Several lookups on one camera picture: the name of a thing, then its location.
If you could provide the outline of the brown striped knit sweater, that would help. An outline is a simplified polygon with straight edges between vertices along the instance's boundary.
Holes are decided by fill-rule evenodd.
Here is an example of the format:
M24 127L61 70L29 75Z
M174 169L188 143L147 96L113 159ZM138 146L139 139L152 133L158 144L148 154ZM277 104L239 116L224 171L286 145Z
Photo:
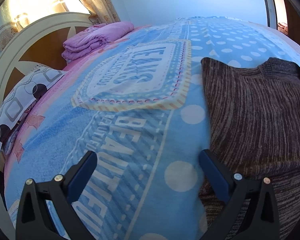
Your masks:
M300 219L300 67L274 57L255 68L201 64L210 151L231 172L271 180L286 239Z

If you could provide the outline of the white patterned pillow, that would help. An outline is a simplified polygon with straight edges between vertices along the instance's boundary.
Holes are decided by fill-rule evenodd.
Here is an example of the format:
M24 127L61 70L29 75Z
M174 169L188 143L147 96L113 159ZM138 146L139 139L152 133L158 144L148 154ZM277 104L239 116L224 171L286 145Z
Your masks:
M9 92L0 106L0 151L11 131L33 106L64 75L65 71L36 65Z

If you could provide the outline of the blue patterned bed blanket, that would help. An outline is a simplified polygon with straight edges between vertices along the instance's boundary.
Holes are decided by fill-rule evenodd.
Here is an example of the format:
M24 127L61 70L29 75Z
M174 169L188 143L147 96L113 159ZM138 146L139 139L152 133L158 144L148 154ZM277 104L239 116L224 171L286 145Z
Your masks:
M282 33L224 17L153 25L105 51L47 110L5 178L17 221L25 181L64 174L87 151L98 164L73 208L96 239L199 239L198 154L210 140L201 59L254 68L271 57L300 66Z

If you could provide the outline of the cream and wood headboard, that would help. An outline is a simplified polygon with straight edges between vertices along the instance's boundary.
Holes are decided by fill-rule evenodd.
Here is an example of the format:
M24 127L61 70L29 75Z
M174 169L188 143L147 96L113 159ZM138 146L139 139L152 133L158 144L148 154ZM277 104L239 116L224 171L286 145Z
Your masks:
M0 106L35 65L63 70L63 42L91 25L87 14L63 12L41 18L17 33L0 54Z

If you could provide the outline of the folded pink quilt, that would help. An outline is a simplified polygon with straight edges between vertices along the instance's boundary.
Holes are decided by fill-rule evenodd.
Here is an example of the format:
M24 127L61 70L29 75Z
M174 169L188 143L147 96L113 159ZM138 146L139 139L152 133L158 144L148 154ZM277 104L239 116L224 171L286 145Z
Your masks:
M92 25L63 42L62 58L67 62L74 61L122 38L133 30L134 25L127 21Z

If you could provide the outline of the brown wooden door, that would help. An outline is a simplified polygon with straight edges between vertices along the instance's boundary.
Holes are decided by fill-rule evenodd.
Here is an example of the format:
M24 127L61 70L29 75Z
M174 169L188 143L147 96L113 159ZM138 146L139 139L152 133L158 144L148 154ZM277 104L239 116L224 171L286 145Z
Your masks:
M289 0L273 0L276 29L300 45L300 16Z

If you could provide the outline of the beige patterned curtain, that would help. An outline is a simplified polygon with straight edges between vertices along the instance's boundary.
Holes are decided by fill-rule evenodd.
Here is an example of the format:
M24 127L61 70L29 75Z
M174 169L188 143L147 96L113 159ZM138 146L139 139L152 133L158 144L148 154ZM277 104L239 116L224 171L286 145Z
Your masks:
M89 19L93 23L115 23L120 18L111 0L79 0L89 11Z

